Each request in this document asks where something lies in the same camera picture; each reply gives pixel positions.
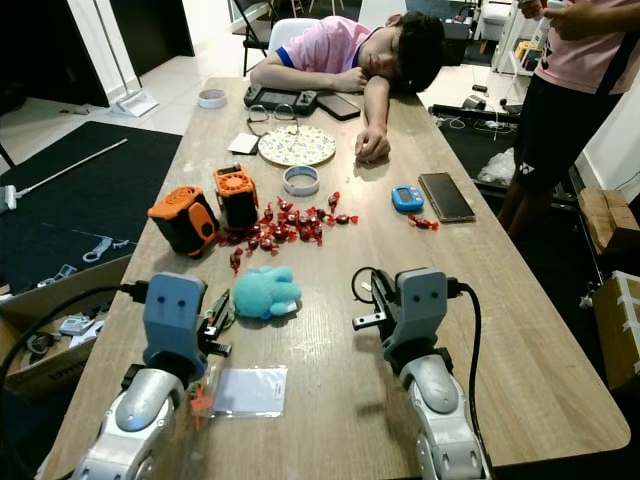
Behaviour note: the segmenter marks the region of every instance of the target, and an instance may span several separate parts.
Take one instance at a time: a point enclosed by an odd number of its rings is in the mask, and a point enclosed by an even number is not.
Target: blue plush toy
[[[236,314],[268,320],[289,312],[291,302],[302,295],[292,280],[288,267],[262,267],[245,273],[233,290]]]

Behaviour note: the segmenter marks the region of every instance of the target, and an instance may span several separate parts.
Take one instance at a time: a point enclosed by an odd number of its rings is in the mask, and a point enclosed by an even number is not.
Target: boy's hand
[[[362,92],[367,84],[367,76],[362,68],[355,67],[346,72],[337,73],[334,79],[334,89],[339,92]]]
[[[551,19],[551,26],[563,40],[582,40],[591,35],[605,33],[603,30],[602,8],[589,0],[575,0],[567,8],[545,9],[544,16]]]
[[[356,160],[371,163],[389,155],[391,145],[384,128],[369,125],[356,140]]]
[[[540,20],[542,18],[542,9],[547,6],[546,0],[532,0],[529,2],[518,4],[518,8],[522,10],[524,18],[535,18]]]

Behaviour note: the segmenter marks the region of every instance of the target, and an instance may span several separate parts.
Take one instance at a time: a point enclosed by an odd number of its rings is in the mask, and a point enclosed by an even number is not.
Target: black shorts
[[[513,145],[522,162],[516,181],[532,193],[555,187],[621,97],[577,92],[534,75]]]

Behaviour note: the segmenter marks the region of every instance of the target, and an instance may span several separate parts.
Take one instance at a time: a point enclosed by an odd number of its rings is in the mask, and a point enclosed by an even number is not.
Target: person
[[[251,72],[251,84],[283,90],[364,92],[368,125],[356,139],[356,159],[386,157],[392,86],[427,88],[440,71],[444,29],[418,12],[392,15],[370,31],[343,17],[326,17],[269,54]]]
[[[554,186],[640,68],[640,0],[543,7],[546,0],[520,5],[526,18],[544,14],[552,28],[522,106],[516,173],[498,214],[513,240],[551,207]]]

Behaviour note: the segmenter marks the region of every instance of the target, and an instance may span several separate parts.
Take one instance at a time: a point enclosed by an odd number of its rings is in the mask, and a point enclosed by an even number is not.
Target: phone
[[[424,173],[419,177],[442,223],[475,222],[476,216],[448,173]]]
[[[318,94],[320,108],[337,120],[349,120],[360,116],[360,109],[340,95],[324,92]]]

